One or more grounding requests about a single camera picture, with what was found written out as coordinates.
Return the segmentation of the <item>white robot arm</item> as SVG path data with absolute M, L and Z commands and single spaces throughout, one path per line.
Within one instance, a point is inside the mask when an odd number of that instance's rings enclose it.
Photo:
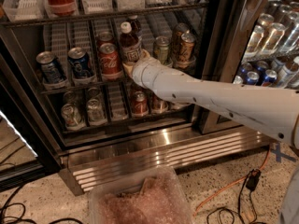
M 191 77 L 149 56 L 124 65 L 140 87 L 172 103 L 199 105 L 296 149 L 299 93 L 296 90 L 215 82 Z

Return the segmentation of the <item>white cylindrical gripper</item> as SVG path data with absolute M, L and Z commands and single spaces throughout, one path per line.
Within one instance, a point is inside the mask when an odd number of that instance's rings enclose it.
M 145 89 L 159 90 L 162 87 L 159 75 L 165 67 L 150 57 L 150 53 L 145 49 L 142 49 L 141 58 L 135 66 L 132 63 L 123 63 L 124 71 L 137 85 Z

